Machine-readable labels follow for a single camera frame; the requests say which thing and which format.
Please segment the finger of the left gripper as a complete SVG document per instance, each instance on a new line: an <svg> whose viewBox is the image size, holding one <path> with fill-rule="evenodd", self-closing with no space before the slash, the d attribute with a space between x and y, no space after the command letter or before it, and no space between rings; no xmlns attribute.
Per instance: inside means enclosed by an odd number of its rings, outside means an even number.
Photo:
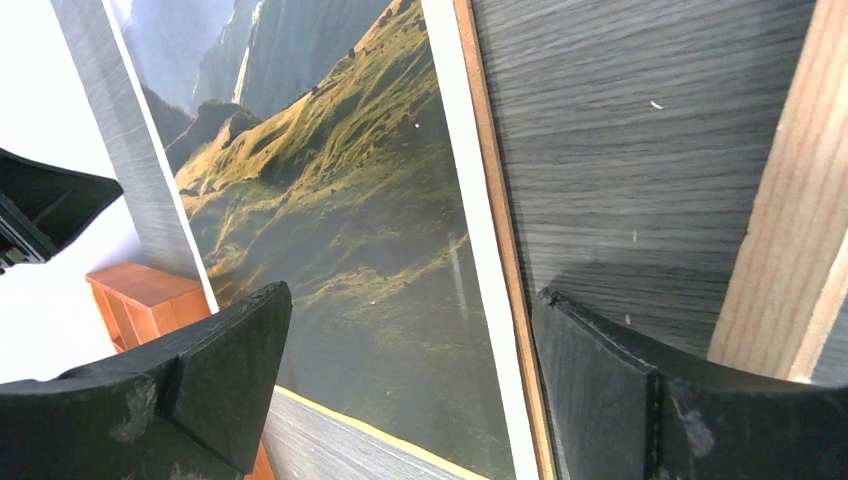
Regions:
<svg viewBox="0 0 848 480"><path fill-rule="evenodd" d="M123 195L115 179L1 151L1 271L43 264Z"/></svg>

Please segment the mountain landscape photo board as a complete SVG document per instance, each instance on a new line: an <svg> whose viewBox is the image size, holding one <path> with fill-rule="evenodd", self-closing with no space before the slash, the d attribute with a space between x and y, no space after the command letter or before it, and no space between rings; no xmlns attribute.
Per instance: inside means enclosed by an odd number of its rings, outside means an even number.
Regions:
<svg viewBox="0 0 848 480"><path fill-rule="evenodd" d="M109 1L213 304L292 292L277 385L439 467L537 479L451 1Z"/></svg>

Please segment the black wooden picture frame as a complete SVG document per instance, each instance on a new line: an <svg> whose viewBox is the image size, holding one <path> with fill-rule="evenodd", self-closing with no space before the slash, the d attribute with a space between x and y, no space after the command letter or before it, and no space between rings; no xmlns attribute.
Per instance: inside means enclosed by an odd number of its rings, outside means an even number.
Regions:
<svg viewBox="0 0 848 480"><path fill-rule="evenodd" d="M847 293L847 5L820 1L708 350L808 380Z"/></svg>

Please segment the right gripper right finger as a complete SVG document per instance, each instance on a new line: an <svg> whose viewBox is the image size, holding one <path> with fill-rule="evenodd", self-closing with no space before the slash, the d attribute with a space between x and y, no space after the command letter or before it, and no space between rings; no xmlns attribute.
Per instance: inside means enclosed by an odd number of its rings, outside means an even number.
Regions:
<svg viewBox="0 0 848 480"><path fill-rule="evenodd" d="M532 307L565 479L843 479L847 390L726 367L550 290Z"/></svg>

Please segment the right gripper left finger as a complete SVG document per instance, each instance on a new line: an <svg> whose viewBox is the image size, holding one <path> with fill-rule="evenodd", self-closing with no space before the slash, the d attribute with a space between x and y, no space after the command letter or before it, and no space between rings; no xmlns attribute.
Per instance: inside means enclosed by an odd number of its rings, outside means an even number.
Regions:
<svg viewBox="0 0 848 480"><path fill-rule="evenodd" d="M292 314L273 282L210 317L48 380L1 387L5 479L241 479Z"/></svg>

